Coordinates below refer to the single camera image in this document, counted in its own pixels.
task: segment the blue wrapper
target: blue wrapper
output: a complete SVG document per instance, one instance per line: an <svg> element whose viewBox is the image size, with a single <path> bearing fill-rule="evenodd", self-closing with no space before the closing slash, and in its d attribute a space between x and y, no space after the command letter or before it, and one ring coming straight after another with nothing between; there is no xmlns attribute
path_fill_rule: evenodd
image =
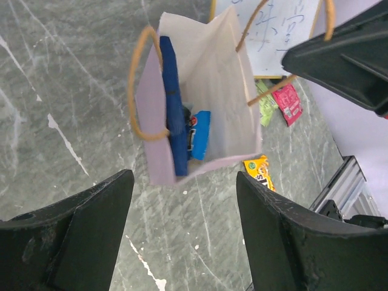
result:
<svg viewBox="0 0 388 291"><path fill-rule="evenodd" d="M190 120L188 139L189 158L203 161L210 131L210 111L200 111Z"/></svg>

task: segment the paper bag handle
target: paper bag handle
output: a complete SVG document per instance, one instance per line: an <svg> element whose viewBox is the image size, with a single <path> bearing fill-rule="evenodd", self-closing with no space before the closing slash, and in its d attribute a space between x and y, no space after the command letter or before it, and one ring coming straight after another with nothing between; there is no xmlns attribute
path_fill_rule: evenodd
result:
<svg viewBox="0 0 388 291"><path fill-rule="evenodd" d="M136 106L135 106L135 98L133 94L133 91L134 91L133 86L135 83L136 69L139 65L141 53L144 50L144 45L146 44L147 38L149 36L152 37L153 45L155 46L156 54L158 55L158 58L159 58L160 68L161 69L163 68L162 52L160 51L160 47L159 47L158 34L156 33L155 29L153 29L152 26L148 25L144 27L144 29L142 30L138 43L136 44L136 47L132 53L131 66L129 67L129 74L128 74L127 99L128 99L130 122L136 135L145 141L157 141L159 139L163 139L166 136L168 136L170 133L169 130L164 129L155 135L149 135L147 133L142 132L136 120Z"/></svg>
<svg viewBox="0 0 388 291"><path fill-rule="evenodd" d="M255 19L257 13L262 9L264 4L268 2L268 0L262 0L259 5L256 7L255 11L253 11L251 17L248 20L247 26L245 27L241 39L238 42L238 45L236 46L236 52L239 52L241 47L244 44L244 40L247 36L247 32L252 25L253 20ZM334 28L335 28L335 6L333 0L325 0L325 6L326 6L326 33L324 37L324 41L329 41L333 37ZM284 87L289 82L292 82L297 76L292 74L288 76L286 79L278 83L277 85L273 86L271 89L267 90L266 92L258 95L256 98L252 99L248 102L248 106L254 105L254 103L258 102L261 98L268 94L272 94L273 92L279 90L281 87Z"/></svg>

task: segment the gray marble table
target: gray marble table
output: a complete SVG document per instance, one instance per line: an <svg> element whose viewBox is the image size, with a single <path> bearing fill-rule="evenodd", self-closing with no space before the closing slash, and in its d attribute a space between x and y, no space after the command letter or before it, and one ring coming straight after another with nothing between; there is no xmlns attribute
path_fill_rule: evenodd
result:
<svg viewBox="0 0 388 291"><path fill-rule="evenodd" d="M0 3L0 219L132 169L112 290L245 290L251 282L235 193L242 165L175 188L150 186L127 116L141 29L157 27L163 11L207 22L209 10L209 0ZM295 86L304 113L288 128L276 112L263 152L277 191L308 207L342 159L306 84Z"/></svg>

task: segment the blue package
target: blue package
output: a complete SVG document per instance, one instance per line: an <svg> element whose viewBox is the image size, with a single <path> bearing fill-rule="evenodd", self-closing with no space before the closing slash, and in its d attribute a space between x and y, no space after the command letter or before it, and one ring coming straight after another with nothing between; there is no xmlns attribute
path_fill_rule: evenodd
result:
<svg viewBox="0 0 388 291"><path fill-rule="evenodd" d="M160 37L160 50L163 58L163 83L166 91L167 128L170 131L169 141L174 159L176 176L188 175L187 131L179 89L176 56L168 36Z"/></svg>
<svg viewBox="0 0 388 291"><path fill-rule="evenodd" d="M190 120L187 135L189 156L203 161L206 154L210 131L210 111L200 111Z"/></svg>

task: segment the yellow candy bag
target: yellow candy bag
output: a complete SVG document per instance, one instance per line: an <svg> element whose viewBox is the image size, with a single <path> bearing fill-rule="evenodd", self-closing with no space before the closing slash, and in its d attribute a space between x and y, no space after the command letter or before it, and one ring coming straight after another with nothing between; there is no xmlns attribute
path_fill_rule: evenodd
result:
<svg viewBox="0 0 388 291"><path fill-rule="evenodd" d="M263 155L258 159L247 160L243 163L245 166L245 170L251 177L255 178L261 184L267 186L268 189L276 191L268 172L269 163L267 156Z"/></svg>

